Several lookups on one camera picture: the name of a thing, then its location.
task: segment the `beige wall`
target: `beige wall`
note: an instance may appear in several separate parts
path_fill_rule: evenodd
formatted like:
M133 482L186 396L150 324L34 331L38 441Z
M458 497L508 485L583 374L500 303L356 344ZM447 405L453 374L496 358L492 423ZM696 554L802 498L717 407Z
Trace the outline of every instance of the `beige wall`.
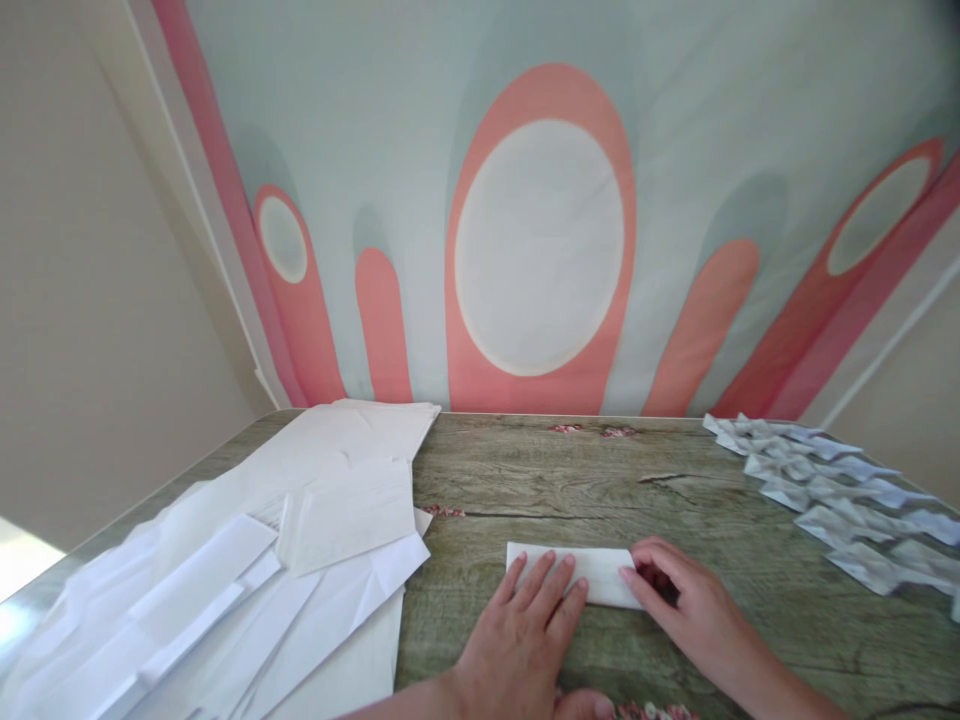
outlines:
M0 515L60 548L264 409L71 9L0 5Z
M960 507L960 281L911 328L830 431Z
M68 0L120 109L173 236L244 397L258 415L274 409L223 279L193 184L167 121L127 0Z

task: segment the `left hand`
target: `left hand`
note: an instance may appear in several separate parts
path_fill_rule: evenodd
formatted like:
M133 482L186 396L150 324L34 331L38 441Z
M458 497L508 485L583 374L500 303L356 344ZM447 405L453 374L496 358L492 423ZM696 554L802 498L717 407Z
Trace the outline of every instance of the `left hand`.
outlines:
M580 578L567 597L575 560L550 552L533 566L514 595L527 562L514 560L487 604L447 680L462 720L611 720L613 703L596 690L577 690L556 702L557 676L587 600Z

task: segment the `fingernail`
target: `fingernail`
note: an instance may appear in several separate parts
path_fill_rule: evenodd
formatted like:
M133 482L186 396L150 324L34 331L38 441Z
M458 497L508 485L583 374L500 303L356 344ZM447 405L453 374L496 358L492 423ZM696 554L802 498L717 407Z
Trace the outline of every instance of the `fingernail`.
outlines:
M593 714L597 720L611 720L613 717L613 703L608 698L598 698L593 706Z

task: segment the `pink shape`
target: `pink shape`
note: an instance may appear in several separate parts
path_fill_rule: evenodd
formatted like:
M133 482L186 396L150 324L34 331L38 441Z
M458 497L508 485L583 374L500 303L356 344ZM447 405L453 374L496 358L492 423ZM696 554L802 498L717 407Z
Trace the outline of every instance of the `pink shape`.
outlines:
M804 413L860 333L958 206L960 156L953 159L930 192L894 230L873 267L787 378L770 406L768 414L771 417L796 419Z
M374 397L380 402L413 402L400 283L387 256L375 248L360 253L356 285Z
M306 245L307 268L299 282L284 279L273 263L267 260L267 275L276 298L280 323L289 343L294 371L306 394L307 403L330 403L346 397L347 394L340 380L340 368L333 347L333 333L330 331L330 319L327 315L327 304L323 299L323 287L320 285L313 243L297 206L275 185L264 185L257 191L254 201L257 227L260 227L263 203L271 197L280 200L293 213ZM264 257L267 257L262 231L259 235L261 250Z
M857 207L889 175L913 160L925 158L929 163L929 172L924 190L920 195L922 199L936 178L942 152L943 143L938 138L920 143L897 158L860 194L840 218L840 222L820 249L820 253L797 289L794 290L779 317L763 336L753 355L730 383L716 407L710 411L713 415L734 417L742 412L749 417L769 416L774 398L783 388L790 374L817 341L831 318L850 297L857 284L874 266L877 258L887 252L894 240L897 244L904 242L904 236L897 232L897 229L903 225L901 220L869 256L843 274L831 275L827 271L827 260L844 225L853 216ZM798 415L785 416L786 419L796 417Z
M230 224L247 282L250 283L250 292L263 324L267 344L270 346L277 377L290 402L296 407L305 407L307 397L297 381L290 348L283 336L279 311L270 292L267 269L250 217L250 205L243 188L243 180L240 178L240 170L237 168L230 139L220 116L213 82L190 21L186 0L153 0L153 7L167 41L170 59L190 106L193 121L197 125L197 133L200 135L207 161L210 163L210 172Z
M643 407L651 417L683 417L743 306L760 266L752 240L729 242L697 275Z
M623 259L607 314L583 350L552 372L518 377L487 360L464 324L454 272L457 228L470 186L490 153L517 128L547 118L577 125L603 148L614 169L623 205ZM617 109L603 88L583 70L561 63L539 65L517 77L500 93L480 122L464 158L450 207L444 297L451 409L599 414L626 314L636 231L636 186L630 142ZM558 303L557 312L563 312L562 303Z

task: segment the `wooden table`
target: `wooden table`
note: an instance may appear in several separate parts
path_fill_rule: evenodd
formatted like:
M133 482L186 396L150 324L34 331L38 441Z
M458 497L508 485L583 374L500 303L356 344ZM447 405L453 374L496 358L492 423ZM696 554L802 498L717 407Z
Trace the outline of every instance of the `wooden table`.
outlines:
M0 638L0 679L77 567L297 414L254 423L0 605L0 618L17 627ZM548 432L560 422L583 429ZM607 425L638 434L602 438ZM508 540L628 547L659 535L713 568L774 652L855 717L956 718L960 626L949 619L949 598L918 586L889 598L870 593L828 563L828 548L760 495L742 467L697 420L442 414L414 463L415 500L466 517L437 518L426 535L433 556L407 583L397 688L456 661L503 576ZM644 613L587 607L560 680L616 702L743 717Z

